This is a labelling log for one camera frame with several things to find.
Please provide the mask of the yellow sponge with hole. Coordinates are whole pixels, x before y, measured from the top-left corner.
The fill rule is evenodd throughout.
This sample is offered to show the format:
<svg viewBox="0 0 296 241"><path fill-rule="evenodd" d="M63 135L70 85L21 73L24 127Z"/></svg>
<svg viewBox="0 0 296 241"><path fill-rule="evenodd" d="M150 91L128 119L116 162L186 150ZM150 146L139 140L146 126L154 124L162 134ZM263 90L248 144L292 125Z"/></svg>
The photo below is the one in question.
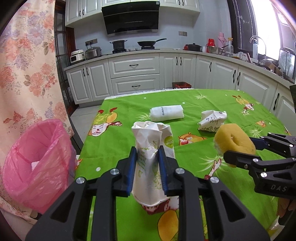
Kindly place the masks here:
<svg viewBox="0 0 296 241"><path fill-rule="evenodd" d="M223 155L226 151L256 154L254 143L243 129L235 123L221 125L215 133L213 142L220 155Z"/></svg>

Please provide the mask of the white wipes pack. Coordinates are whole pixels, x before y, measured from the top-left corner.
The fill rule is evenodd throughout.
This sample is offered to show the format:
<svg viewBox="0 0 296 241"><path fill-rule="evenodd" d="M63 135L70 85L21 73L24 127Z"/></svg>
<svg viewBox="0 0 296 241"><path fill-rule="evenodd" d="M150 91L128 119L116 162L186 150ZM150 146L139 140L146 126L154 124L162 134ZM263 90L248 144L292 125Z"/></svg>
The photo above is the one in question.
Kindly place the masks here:
<svg viewBox="0 0 296 241"><path fill-rule="evenodd" d="M150 118L154 122L162 122L184 118L181 105L158 106L150 109Z"/></svg>

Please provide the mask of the printed paper cup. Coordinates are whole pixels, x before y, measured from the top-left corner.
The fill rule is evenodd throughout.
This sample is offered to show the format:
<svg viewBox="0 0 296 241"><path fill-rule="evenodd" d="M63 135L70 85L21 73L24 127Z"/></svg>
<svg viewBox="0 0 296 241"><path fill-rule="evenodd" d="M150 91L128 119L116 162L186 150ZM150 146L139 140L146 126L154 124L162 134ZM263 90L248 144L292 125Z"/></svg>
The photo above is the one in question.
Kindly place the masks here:
<svg viewBox="0 0 296 241"><path fill-rule="evenodd" d="M201 112L201 121L198 123L198 130L217 132L227 119L227 112L206 110Z"/></svg>

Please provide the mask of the pink lined trash bin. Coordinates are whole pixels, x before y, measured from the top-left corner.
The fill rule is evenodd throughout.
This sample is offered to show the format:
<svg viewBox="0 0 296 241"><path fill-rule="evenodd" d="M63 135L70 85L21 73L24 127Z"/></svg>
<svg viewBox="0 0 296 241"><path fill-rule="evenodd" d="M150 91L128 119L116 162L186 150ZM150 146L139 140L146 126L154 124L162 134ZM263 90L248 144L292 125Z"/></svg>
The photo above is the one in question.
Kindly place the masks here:
<svg viewBox="0 0 296 241"><path fill-rule="evenodd" d="M62 121L40 121L11 147L4 188L14 201L43 214L73 182L75 166L76 151Z"/></svg>

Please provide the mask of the green cartoon tablecloth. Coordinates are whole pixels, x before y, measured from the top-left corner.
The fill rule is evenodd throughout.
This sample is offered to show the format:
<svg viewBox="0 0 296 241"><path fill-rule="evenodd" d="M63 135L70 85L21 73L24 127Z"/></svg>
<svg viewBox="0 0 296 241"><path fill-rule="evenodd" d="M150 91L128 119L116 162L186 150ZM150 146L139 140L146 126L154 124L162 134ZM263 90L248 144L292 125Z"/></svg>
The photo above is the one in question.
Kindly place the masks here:
<svg viewBox="0 0 296 241"><path fill-rule="evenodd" d="M216 110L227 113L225 123L235 123L249 137L267 133L290 135L285 124L263 104L244 91L187 89L115 97L103 102L91 128L87 131L76 176L94 179L114 168L128 157L135 145L132 126L136 121L150 120L151 108L182 105L184 118L164 121L170 125L172 137L165 138L164 147L173 148L178 164L199 178L217 176L251 211L270 235L276 225L278 199L254 192L248 171L231 168L214 147L214 133L200 132L201 112ZM116 123L105 123L111 112ZM179 210L169 200L152 208L142 207L131 195L116 200L118 240L177 240Z"/></svg>

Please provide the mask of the red floor bin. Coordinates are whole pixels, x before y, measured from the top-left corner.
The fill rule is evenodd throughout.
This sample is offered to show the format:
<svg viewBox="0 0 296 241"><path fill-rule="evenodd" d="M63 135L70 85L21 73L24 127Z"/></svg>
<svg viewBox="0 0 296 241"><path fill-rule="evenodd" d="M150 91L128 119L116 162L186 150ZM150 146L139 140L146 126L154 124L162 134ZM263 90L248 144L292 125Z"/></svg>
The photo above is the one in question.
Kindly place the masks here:
<svg viewBox="0 0 296 241"><path fill-rule="evenodd" d="M187 82L173 82L172 88L173 89L175 89L175 88L179 88L179 89L192 88L192 85Z"/></svg>

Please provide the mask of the white lower cabinets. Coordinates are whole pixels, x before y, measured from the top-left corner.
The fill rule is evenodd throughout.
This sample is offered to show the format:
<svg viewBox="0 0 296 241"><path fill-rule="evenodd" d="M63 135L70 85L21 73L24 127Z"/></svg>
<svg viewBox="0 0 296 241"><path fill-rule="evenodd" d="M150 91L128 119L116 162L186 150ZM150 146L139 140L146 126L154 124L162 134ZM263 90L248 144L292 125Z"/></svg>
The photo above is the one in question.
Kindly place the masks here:
<svg viewBox="0 0 296 241"><path fill-rule="evenodd" d="M113 95L187 82L197 89L242 90L295 132L290 82L235 58L185 50L143 50L84 60L65 71L76 104L98 104Z"/></svg>

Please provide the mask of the white cabinets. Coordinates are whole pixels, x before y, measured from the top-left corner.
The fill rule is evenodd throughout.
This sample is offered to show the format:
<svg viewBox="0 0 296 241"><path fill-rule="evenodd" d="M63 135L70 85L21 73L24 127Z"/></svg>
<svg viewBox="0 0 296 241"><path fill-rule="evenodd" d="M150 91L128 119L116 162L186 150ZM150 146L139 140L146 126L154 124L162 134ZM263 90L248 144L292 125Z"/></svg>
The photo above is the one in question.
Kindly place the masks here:
<svg viewBox="0 0 296 241"><path fill-rule="evenodd" d="M200 13L198 1L66 1L65 26L74 27L78 21L93 16L158 9L173 9L195 16Z"/></svg>
<svg viewBox="0 0 296 241"><path fill-rule="evenodd" d="M98 104L113 95L187 82L197 89L242 90L295 132L290 82L235 58L185 50L143 50L84 60L65 71L76 104Z"/></svg>

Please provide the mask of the chrome faucet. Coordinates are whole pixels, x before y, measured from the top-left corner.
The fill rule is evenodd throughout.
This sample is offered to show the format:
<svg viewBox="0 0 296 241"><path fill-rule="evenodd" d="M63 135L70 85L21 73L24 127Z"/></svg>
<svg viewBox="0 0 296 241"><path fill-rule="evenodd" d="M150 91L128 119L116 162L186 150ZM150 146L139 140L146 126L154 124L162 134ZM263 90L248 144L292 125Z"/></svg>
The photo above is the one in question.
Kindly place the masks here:
<svg viewBox="0 0 296 241"><path fill-rule="evenodd" d="M259 40L264 44L264 54L259 54ZM259 60L266 57L266 44L261 37L253 35L250 37L249 42L252 44L253 59Z"/></svg>

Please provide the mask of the steel bowl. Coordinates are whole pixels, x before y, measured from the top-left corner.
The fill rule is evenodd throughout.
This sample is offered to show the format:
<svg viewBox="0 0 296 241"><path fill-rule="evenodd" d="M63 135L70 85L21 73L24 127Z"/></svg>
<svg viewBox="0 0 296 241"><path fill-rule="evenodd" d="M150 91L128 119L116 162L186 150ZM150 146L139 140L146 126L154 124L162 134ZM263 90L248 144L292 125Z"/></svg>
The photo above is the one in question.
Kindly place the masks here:
<svg viewBox="0 0 296 241"><path fill-rule="evenodd" d="M223 54L223 49L219 48L219 47L207 46L207 50L211 54L216 54L216 55L222 55Z"/></svg>

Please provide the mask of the pink thermos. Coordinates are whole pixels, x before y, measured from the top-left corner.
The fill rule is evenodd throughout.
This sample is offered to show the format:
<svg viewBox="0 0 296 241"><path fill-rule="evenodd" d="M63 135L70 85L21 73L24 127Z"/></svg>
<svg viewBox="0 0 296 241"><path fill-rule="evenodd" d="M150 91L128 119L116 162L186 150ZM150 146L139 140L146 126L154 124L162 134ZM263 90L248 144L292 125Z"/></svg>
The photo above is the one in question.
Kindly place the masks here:
<svg viewBox="0 0 296 241"><path fill-rule="evenodd" d="M219 32L217 43L218 43L218 47L219 47L219 48L222 48L222 47L224 47L224 46L226 45L227 40L226 40L225 37L224 37L224 33Z"/></svg>

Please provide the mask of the black casserole pot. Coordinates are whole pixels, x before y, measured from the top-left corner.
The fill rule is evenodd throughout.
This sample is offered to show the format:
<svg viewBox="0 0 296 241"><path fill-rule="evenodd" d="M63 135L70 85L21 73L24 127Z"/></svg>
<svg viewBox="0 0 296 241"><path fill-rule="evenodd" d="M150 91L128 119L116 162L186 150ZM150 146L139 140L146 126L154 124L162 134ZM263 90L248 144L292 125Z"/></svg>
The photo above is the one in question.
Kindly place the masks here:
<svg viewBox="0 0 296 241"><path fill-rule="evenodd" d="M203 48L202 46L197 45L195 43L184 45L184 50L187 50L187 51L202 52L202 48Z"/></svg>

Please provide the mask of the steel pressure cooker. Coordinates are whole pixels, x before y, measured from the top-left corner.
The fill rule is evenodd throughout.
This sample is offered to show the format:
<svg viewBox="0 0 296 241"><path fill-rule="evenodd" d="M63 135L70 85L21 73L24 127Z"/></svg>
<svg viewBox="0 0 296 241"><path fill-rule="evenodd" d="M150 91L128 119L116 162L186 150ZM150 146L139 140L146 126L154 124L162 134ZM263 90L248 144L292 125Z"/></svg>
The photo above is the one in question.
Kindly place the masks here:
<svg viewBox="0 0 296 241"><path fill-rule="evenodd" d="M102 55L100 47L91 47L85 51L85 59L90 60Z"/></svg>

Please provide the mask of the red kettle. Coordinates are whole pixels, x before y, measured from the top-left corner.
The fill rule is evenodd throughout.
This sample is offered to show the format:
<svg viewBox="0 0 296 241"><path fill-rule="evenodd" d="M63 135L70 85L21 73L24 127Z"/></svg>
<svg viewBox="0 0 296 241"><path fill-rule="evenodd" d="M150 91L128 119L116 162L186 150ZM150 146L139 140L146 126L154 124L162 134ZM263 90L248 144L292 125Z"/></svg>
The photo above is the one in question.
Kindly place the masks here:
<svg viewBox="0 0 296 241"><path fill-rule="evenodd" d="M209 39L208 39L207 46L208 46L208 47L215 47L215 46L216 46L216 45L215 45L215 40L209 38Z"/></svg>

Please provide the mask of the floral curtain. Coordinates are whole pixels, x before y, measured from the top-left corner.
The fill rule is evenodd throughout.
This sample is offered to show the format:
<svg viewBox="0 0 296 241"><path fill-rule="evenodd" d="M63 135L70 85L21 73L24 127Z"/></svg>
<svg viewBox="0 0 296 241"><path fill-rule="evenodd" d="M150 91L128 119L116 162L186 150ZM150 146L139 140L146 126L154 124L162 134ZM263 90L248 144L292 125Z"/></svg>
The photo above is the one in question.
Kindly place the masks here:
<svg viewBox="0 0 296 241"><path fill-rule="evenodd" d="M58 81L54 1L26 1L1 35L1 162L32 125L58 119L73 136Z"/></svg>

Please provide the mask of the white rice cooker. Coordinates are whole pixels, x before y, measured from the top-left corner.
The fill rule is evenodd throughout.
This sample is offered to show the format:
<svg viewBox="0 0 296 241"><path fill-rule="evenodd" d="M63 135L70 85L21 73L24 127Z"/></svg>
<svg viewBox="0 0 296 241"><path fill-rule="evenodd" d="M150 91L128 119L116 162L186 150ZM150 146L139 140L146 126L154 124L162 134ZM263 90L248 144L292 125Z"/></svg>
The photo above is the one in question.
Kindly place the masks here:
<svg viewBox="0 0 296 241"><path fill-rule="evenodd" d="M70 63L76 64L85 60L84 51L83 50L75 50L71 52L70 55Z"/></svg>

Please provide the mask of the black frying pan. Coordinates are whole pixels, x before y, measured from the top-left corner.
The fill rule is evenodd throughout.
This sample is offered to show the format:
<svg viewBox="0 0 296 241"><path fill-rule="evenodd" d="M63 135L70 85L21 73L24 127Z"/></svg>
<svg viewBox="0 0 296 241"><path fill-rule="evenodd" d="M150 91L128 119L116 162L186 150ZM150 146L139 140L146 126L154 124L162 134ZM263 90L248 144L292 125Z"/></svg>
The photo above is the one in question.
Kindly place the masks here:
<svg viewBox="0 0 296 241"><path fill-rule="evenodd" d="M163 40L166 40L166 38L158 39L155 41L139 41L137 43L141 47L142 50L146 50L146 49L154 49L155 44L157 42L163 41Z"/></svg>

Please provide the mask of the black stock pot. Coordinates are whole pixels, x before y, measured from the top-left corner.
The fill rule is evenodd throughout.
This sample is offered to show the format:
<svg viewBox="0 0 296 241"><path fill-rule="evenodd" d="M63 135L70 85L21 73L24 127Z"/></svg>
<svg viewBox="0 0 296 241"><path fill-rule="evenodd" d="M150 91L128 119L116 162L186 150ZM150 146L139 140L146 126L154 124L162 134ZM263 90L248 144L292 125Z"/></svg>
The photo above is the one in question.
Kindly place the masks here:
<svg viewBox="0 0 296 241"><path fill-rule="evenodd" d="M116 54L116 53L126 52L125 42L126 40L117 40L117 41L110 42L110 44L113 45L112 53Z"/></svg>

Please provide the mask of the glass wooden door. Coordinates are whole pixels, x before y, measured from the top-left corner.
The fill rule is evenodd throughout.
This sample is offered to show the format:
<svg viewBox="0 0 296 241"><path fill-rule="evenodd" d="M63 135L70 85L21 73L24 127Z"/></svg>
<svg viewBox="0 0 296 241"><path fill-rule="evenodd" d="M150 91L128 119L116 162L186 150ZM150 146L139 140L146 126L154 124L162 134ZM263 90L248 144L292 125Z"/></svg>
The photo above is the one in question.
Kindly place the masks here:
<svg viewBox="0 0 296 241"><path fill-rule="evenodd" d="M55 1L54 37L56 65L63 101L66 106L67 114L71 116L78 108L78 105L74 102L67 74L64 69L70 66L70 54L76 50L76 44L74 29L65 26L65 11L66 2Z"/></svg>

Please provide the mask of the black range hood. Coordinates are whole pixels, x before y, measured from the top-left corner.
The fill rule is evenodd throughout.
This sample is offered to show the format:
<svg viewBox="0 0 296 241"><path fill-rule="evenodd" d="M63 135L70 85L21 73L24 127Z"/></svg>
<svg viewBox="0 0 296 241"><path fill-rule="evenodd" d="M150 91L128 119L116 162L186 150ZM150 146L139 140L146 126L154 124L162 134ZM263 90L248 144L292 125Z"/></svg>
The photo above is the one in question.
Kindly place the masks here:
<svg viewBox="0 0 296 241"><path fill-rule="evenodd" d="M157 32L159 8L159 1L130 1L102 7L107 35Z"/></svg>

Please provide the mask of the white upper cabinets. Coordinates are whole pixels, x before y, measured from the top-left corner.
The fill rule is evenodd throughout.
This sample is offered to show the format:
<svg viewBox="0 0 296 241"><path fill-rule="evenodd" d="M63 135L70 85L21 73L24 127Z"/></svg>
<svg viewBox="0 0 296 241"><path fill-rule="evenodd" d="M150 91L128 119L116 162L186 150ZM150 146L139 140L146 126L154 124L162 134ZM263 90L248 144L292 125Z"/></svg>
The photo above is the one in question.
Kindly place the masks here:
<svg viewBox="0 0 296 241"><path fill-rule="evenodd" d="M93 16L158 9L173 9L195 16L200 13L198 1L66 1L65 26L74 27L78 21Z"/></svg>

